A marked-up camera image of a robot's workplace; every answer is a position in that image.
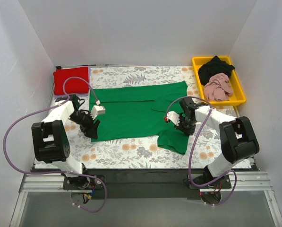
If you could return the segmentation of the green t shirt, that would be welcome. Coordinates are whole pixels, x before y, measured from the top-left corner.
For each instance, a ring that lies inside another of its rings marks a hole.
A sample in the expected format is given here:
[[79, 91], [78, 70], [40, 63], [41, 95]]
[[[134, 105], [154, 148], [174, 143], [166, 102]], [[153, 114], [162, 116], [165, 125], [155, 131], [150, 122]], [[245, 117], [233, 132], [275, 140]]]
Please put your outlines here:
[[179, 154], [185, 154], [189, 136], [166, 123], [169, 107], [181, 113], [179, 103], [173, 101], [186, 96], [185, 81], [153, 86], [95, 89], [95, 94], [106, 113], [99, 115], [97, 141], [139, 138], [156, 135], [157, 145]]

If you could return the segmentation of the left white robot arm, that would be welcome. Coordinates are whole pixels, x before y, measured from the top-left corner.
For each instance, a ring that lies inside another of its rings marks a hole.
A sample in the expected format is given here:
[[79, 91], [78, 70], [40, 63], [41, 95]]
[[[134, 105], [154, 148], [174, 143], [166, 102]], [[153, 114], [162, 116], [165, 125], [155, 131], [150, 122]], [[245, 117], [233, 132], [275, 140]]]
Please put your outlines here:
[[85, 137], [96, 140], [100, 124], [97, 116], [105, 114], [105, 107], [96, 101], [90, 111], [82, 110], [80, 100], [76, 95], [57, 98], [56, 107], [41, 122], [34, 123], [31, 130], [35, 158], [56, 166], [66, 177], [74, 177], [74, 184], [85, 189], [90, 177], [83, 173], [85, 166], [71, 155], [65, 123], [71, 120], [79, 125]]

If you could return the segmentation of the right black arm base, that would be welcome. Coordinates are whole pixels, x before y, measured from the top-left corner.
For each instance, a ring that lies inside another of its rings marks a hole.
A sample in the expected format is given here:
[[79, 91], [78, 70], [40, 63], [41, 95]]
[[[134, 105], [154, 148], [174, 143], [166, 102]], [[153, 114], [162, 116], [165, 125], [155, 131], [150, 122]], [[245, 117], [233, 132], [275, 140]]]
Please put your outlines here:
[[222, 187], [226, 184], [231, 186], [230, 179], [228, 176], [226, 176], [227, 173], [222, 174], [219, 177], [212, 177], [212, 175], [208, 170], [208, 167], [205, 167], [202, 175], [199, 175], [193, 179], [188, 175], [187, 178], [183, 180], [183, 183], [189, 189], [195, 189], [195, 188], [212, 189], [209, 192], [200, 192], [199, 194], [204, 205], [215, 207], [224, 204], [232, 196], [236, 188], [237, 176], [236, 173], [234, 172], [235, 182], [233, 184], [232, 190], [230, 191], [229, 195], [224, 200], [222, 200], [222, 195], [221, 195]]

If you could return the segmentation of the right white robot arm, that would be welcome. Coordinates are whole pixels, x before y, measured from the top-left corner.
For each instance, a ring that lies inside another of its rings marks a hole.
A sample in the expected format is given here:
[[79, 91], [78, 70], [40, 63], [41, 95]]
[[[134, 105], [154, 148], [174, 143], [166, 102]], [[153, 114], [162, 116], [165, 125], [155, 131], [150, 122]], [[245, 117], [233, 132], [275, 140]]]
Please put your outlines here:
[[237, 163], [259, 152], [255, 132], [247, 117], [223, 114], [207, 103], [195, 103], [191, 97], [182, 98], [179, 104], [183, 112], [172, 121], [175, 129], [190, 136], [195, 132], [196, 123], [201, 122], [220, 134], [220, 155], [204, 168], [202, 175], [190, 178], [193, 185], [214, 188]]

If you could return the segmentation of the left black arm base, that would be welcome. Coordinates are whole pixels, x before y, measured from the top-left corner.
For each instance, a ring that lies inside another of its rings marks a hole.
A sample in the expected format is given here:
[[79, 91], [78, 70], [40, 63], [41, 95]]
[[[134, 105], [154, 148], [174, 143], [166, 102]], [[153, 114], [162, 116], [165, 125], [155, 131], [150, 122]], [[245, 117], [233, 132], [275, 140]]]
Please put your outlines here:
[[95, 175], [100, 180], [76, 176], [76, 177], [65, 177], [62, 189], [64, 190], [78, 190], [77, 195], [82, 197], [82, 204], [87, 204], [96, 192], [103, 190], [102, 183], [105, 182], [104, 175]]

